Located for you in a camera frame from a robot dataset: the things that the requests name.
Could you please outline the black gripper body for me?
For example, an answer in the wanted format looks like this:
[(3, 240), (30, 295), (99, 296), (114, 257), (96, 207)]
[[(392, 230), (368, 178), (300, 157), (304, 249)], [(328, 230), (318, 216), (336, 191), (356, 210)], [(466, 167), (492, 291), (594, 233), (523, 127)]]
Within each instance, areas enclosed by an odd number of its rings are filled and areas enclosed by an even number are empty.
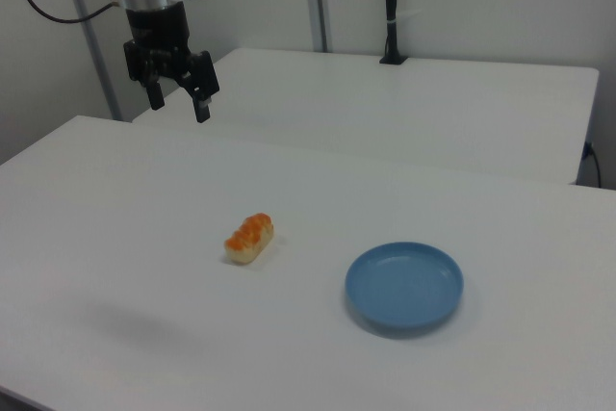
[(185, 89), (213, 89), (216, 72), (207, 51), (193, 53), (184, 4), (179, 2), (156, 11), (126, 12), (133, 38), (124, 43), (129, 77), (142, 87), (152, 87), (160, 78), (175, 81)]

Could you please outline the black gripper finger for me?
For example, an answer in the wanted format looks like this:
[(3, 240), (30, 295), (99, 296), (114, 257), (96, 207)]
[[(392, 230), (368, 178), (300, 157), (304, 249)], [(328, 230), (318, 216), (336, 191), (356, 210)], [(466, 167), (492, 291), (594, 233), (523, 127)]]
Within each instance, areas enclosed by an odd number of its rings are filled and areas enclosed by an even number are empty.
[(152, 110), (160, 110), (165, 106), (165, 98), (158, 81), (147, 84), (146, 93)]
[(182, 87), (192, 98), (195, 118), (203, 123), (210, 118), (209, 105), (219, 92), (218, 76), (209, 52), (192, 54), (182, 76)]

